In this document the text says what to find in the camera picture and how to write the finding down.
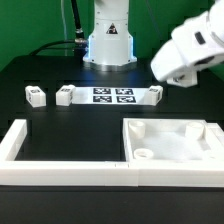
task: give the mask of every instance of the black tabletop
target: black tabletop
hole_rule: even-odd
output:
[[[14,119],[28,122],[16,160],[125,161],[123,118],[205,119],[224,127],[224,82],[209,70],[190,88],[158,83],[147,60],[127,72],[83,68],[79,58],[21,56],[0,73],[0,138]],[[148,88],[149,105],[56,106],[62,85]],[[25,87],[39,86],[47,106],[32,108]],[[0,223],[224,223],[224,189],[168,187],[0,187]]]

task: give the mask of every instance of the small white cube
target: small white cube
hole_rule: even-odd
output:
[[[75,86],[62,86],[56,93],[56,104],[59,106],[69,106],[73,99]]]
[[[149,89],[145,92],[144,103],[156,106],[156,104],[162,99],[162,95],[162,86],[150,86]]]
[[[27,86],[25,92],[26,100],[32,107],[46,106],[46,94],[38,86]]]

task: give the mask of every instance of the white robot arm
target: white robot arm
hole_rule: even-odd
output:
[[[151,62],[158,81],[189,87],[197,84],[197,71],[224,61],[224,0],[210,11],[187,19],[175,28]]]

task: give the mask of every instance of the cable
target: cable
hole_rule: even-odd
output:
[[[81,27],[77,1],[71,0],[71,3],[72,3],[72,10],[73,10],[73,16],[74,16],[75,27],[76,27],[76,37],[84,39],[84,32]]]
[[[61,17],[62,17],[63,30],[64,30],[64,40],[67,40],[68,33],[67,33],[67,25],[66,25],[66,19],[65,19],[65,1],[64,0],[61,0]]]
[[[75,44],[75,40],[61,40],[61,41],[56,41],[52,43],[45,44],[41,46],[40,48],[32,51],[29,55],[35,56],[37,55],[40,51],[47,49],[48,47],[54,46],[54,45],[59,45],[59,44]]]
[[[148,9],[148,12],[149,12],[149,16],[150,16],[150,18],[151,18],[152,24],[153,24],[153,26],[154,26],[154,29],[155,29],[155,31],[156,31],[156,33],[157,33],[159,39],[160,39],[160,40],[164,40],[164,39],[163,39],[163,36],[162,36],[162,34],[161,34],[161,32],[160,32],[159,26],[158,26],[158,24],[157,24],[157,22],[156,22],[156,19],[155,19],[155,16],[154,16],[154,14],[153,14],[152,7],[151,7],[151,5],[150,5],[150,3],[149,3],[149,0],[145,0],[145,3],[146,3],[146,5],[147,5],[147,9]]]

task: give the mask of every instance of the circular hole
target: circular hole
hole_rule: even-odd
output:
[[[150,149],[139,148],[134,151],[134,158],[136,160],[149,160],[152,159],[154,153]]]

